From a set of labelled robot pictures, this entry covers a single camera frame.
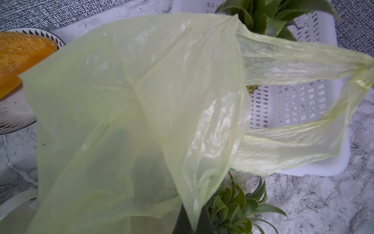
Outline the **pineapple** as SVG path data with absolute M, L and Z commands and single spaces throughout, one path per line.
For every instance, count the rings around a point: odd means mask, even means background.
M 243 187 L 228 173 L 229 179 L 223 182 L 207 203 L 214 233 L 216 234 L 252 234 L 257 229 L 261 234 L 263 228 L 256 222 L 263 222 L 279 231 L 270 222 L 257 218 L 262 213 L 287 214 L 279 207 L 268 204 L 266 182 L 260 177 L 257 188 L 245 193 Z
M 336 12 L 328 1 L 226 1 L 216 9 L 218 69 L 251 94 L 260 85 L 322 78 L 326 57 L 337 49 L 298 42 L 288 26 L 302 15 Z

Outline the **white plastic basket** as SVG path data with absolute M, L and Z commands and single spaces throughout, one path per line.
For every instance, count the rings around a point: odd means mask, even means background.
M 312 12 L 295 20 L 289 27 L 301 42 L 337 45 L 333 16 Z M 293 85 L 262 85 L 253 94 L 253 117 L 250 126 L 255 129 L 283 127 L 322 117 L 338 98 L 343 80 L 314 81 Z M 335 176 L 345 170 L 350 158 L 350 141 L 345 136 L 339 155 L 283 171 L 291 176 Z

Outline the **yellow-green plastic bag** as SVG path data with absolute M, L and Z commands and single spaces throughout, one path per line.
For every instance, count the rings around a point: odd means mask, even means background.
M 349 76 L 318 121 L 251 129 L 249 85 Z M 37 116 L 40 208 L 29 234 L 194 229 L 229 169 L 266 176 L 338 154 L 374 59 L 250 32 L 237 16 L 122 19 L 21 76 Z

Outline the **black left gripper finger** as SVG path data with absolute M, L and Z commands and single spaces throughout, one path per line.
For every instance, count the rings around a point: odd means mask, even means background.
M 173 234 L 216 234 L 215 229 L 213 227 L 213 223 L 211 221 L 211 218 L 208 212 L 208 207 L 205 205 L 202 208 L 198 226 L 197 226 L 196 231 L 194 232 L 191 228 L 191 224 L 188 219 L 187 212 L 184 206 L 182 205 L 176 225 L 172 233 Z

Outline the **white mug with red liquid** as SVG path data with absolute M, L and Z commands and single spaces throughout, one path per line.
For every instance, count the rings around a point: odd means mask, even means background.
M 40 206 L 38 189 L 19 193 L 1 205 L 1 234 L 25 234 Z

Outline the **patterned bowl with orange food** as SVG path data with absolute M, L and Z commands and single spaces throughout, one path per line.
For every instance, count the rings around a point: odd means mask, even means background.
M 65 46 L 57 35 L 32 27 L 1 33 L 1 134 L 37 121 L 28 105 L 19 75 Z

